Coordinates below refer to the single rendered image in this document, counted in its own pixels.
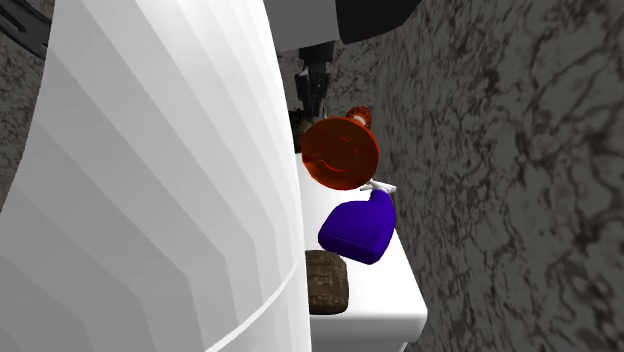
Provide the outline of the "dark green object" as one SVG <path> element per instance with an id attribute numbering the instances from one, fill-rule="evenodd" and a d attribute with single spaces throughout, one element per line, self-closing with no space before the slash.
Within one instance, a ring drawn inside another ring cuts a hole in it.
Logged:
<path id="1" fill-rule="evenodd" d="M 313 123 L 304 117 L 302 109 L 289 110 L 289 121 L 291 126 L 294 152 L 301 152 L 301 137 L 313 125 Z"/>

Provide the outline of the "small red white round object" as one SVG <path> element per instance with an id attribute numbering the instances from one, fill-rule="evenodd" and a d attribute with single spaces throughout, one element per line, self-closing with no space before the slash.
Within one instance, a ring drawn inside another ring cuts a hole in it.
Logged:
<path id="1" fill-rule="evenodd" d="M 355 106 L 345 115 L 348 119 L 354 119 L 369 129 L 372 125 L 372 114 L 366 106 Z"/>

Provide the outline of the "orange red bowl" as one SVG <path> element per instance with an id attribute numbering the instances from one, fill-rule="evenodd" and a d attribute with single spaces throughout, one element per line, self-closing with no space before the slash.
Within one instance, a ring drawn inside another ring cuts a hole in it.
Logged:
<path id="1" fill-rule="evenodd" d="M 363 186 L 375 174 L 378 143 L 360 122 L 343 117 L 321 120 L 300 139 L 302 162 L 310 176 L 334 190 Z"/>

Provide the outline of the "blue spray bottle white nozzle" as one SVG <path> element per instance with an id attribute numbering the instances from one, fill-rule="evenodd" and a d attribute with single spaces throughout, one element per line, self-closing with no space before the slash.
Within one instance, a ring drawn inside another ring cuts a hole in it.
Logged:
<path id="1" fill-rule="evenodd" d="M 363 187 L 368 200 L 348 201 L 336 206 L 318 231 L 318 243 L 326 251 L 372 265 L 387 250 L 396 225 L 391 195 L 395 185 L 371 179 Z"/>

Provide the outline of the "brown rectangular block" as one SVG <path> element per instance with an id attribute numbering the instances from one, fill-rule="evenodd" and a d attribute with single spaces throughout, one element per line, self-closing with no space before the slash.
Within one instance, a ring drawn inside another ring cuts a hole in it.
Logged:
<path id="1" fill-rule="evenodd" d="M 311 315 L 336 315 L 349 305 L 348 271 L 336 253 L 306 250 L 308 306 Z"/>

